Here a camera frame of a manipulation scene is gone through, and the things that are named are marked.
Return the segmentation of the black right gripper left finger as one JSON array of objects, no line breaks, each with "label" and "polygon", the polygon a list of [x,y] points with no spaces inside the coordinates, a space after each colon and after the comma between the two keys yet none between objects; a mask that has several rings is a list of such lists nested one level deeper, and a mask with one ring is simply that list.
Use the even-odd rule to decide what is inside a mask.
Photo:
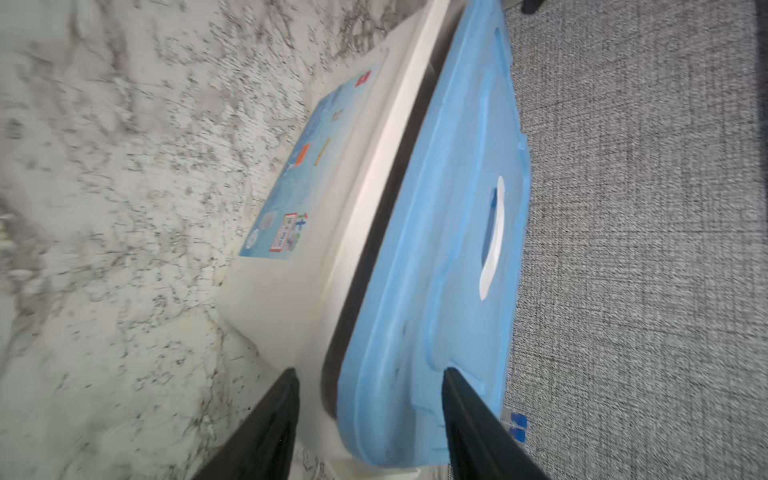
[{"label": "black right gripper left finger", "polygon": [[300,382],[284,370],[197,479],[289,478],[300,415]]}]

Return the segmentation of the blue plastic box lid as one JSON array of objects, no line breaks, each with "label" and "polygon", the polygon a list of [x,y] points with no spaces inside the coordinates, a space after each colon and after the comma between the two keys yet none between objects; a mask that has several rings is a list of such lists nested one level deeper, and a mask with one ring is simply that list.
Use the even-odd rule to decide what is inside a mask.
[{"label": "blue plastic box lid", "polygon": [[380,468],[449,460],[443,373],[494,413],[522,270],[532,169],[497,1],[466,1],[389,218],[338,381],[346,449]]}]

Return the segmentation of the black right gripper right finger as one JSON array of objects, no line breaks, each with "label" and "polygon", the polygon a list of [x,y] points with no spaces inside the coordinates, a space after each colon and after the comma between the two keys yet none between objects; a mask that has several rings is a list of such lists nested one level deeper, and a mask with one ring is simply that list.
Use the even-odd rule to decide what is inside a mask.
[{"label": "black right gripper right finger", "polygon": [[444,371],[441,387],[450,465],[456,479],[545,479],[503,429],[461,372]]}]

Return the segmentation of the blue capped test tube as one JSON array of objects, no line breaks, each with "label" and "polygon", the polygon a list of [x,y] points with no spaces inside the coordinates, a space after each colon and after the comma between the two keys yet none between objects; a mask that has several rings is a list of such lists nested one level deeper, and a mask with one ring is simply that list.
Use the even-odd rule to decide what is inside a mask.
[{"label": "blue capped test tube", "polygon": [[524,414],[512,412],[510,421],[516,429],[526,430],[528,428],[528,419]]},{"label": "blue capped test tube", "polygon": [[526,430],[524,428],[511,427],[508,433],[518,443],[524,444],[526,442]]}]

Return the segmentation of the white plastic storage box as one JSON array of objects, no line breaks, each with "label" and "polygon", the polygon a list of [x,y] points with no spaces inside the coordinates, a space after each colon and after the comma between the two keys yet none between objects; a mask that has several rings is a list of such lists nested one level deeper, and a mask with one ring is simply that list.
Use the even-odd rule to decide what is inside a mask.
[{"label": "white plastic storage box", "polygon": [[363,295],[365,245],[396,198],[464,3],[429,1],[364,56],[334,68],[233,260],[217,309],[272,369],[300,382],[299,443],[339,479],[415,479],[344,447],[331,407],[335,362]]}]

